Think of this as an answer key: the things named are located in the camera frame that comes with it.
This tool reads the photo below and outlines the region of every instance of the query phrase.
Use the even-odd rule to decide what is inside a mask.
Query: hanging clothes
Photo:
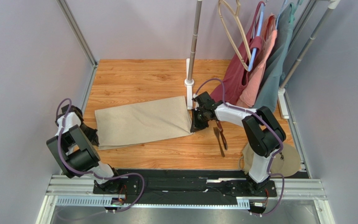
[[[290,3],[281,13],[278,20],[278,34],[269,59],[266,62],[266,71],[263,75],[258,97],[254,108],[268,107],[275,111],[278,99],[278,86],[281,76],[285,76],[282,67],[288,53],[289,43],[294,30],[294,21],[291,17],[294,4]]]
[[[236,105],[240,107],[250,108],[255,104],[258,95],[259,86],[266,69],[266,61],[273,50],[275,39],[277,37],[277,29],[275,28],[275,16],[271,16],[263,23],[262,26],[262,49],[255,59],[256,67],[248,72],[248,84],[242,91]]]
[[[257,36],[252,38],[252,32],[254,31],[255,20],[259,13],[259,9],[261,4],[264,4],[263,1],[259,2],[256,12],[254,15],[254,19],[252,21],[252,26],[250,27],[249,31],[246,34],[247,41],[249,43],[249,48],[257,48],[257,54],[260,52],[262,47],[262,38]],[[244,60],[248,60],[247,52],[245,49],[244,42],[241,43],[238,51],[244,58]],[[234,54],[233,58],[230,61],[230,64],[226,70],[225,77],[223,78],[223,83],[225,85],[225,101],[229,102],[233,105],[237,103],[238,98],[240,97],[242,91],[247,86],[246,84],[242,84],[243,76],[246,75],[246,70],[242,65],[240,59],[236,54]],[[210,94],[211,98],[214,99],[216,102],[222,100],[223,88],[222,85],[218,85],[214,91]]]

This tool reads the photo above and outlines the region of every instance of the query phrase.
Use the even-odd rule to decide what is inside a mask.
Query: silver pole
[[[193,79],[194,58],[195,58],[195,49],[197,46],[198,26],[200,24],[201,5],[202,5],[202,0],[197,0],[196,16],[194,19],[192,50],[190,51],[189,75],[187,76],[188,81],[191,81]]]
[[[309,20],[311,14],[313,13],[314,9],[317,6],[318,0],[310,0],[307,3],[306,8],[302,12],[302,15],[299,17],[299,21],[297,22],[294,33],[292,35],[291,43],[289,44],[288,52],[291,51],[293,44],[295,43],[296,39],[298,38],[300,32],[303,30],[304,26],[306,25],[307,21]]]
[[[289,79],[291,78],[291,76],[294,74],[296,68],[298,67],[298,65],[300,64],[300,62],[302,61],[304,55],[306,54],[306,52],[309,50],[310,46],[313,44],[314,40],[317,37],[317,33],[320,31],[320,28],[324,25],[324,23],[326,22],[327,18],[330,16],[330,14],[332,13],[333,9],[328,8],[324,15],[322,16],[322,18],[320,19],[320,22],[318,22],[316,28],[314,29],[313,33],[311,34],[310,38],[307,40],[306,44],[304,45],[302,51],[299,53],[296,61],[293,63],[291,69],[288,72],[287,77],[285,78],[284,82],[281,84],[280,89],[284,89],[285,85],[287,84],[287,82],[289,81]]]

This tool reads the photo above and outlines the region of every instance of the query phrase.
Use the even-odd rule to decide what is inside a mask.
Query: beige fabric
[[[184,96],[97,110],[95,117],[101,150],[192,134]]]
[[[242,150],[244,155],[244,172],[249,172],[254,160],[254,151],[249,143]],[[280,173],[284,176],[292,176],[300,169],[300,155],[299,152],[291,145],[284,143],[284,149],[280,154],[277,154],[271,164],[271,173]]]

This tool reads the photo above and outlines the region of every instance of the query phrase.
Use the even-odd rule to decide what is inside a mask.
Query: gray wall
[[[33,224],[58,166],[55,110],[81,105],[91,66],[56,0],[0,0],[0,224]]]
[[[291,56],[325,9],[319,5]],[[287,90],[308,165],[323,181],[336,223],[358,223],[358,2],[340,2]]]
[[[241,0],[246,32],[260,0]],[[68,0],[92,53],[99,59],[179,59],[190,56],[196,0]],[[202,3],[198,59],[231,59],[234,50],[217,12],[217,0]],[[235,7],[234,0],[227,1]],[[270,0],[265,17],[278,14],[283,0]],[[299,7],[300,15],[307,1]],[[239,45],[240,32],[224,6],[222,13]]]

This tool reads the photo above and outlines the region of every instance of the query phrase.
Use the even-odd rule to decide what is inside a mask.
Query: teal shirt
[[[289,43],[291,42],[294,30],[294,21],[289,21],[293,8],[294,4],[290,3],[278,19],[277,38],[273,50],[270,53],[270,57],[266,62],[266,70],[263,74],[254,108],[266,106],[274,112],[275,107],[277,106],[278,87],[280,80],[285,77],[282,67],[288,53]]]

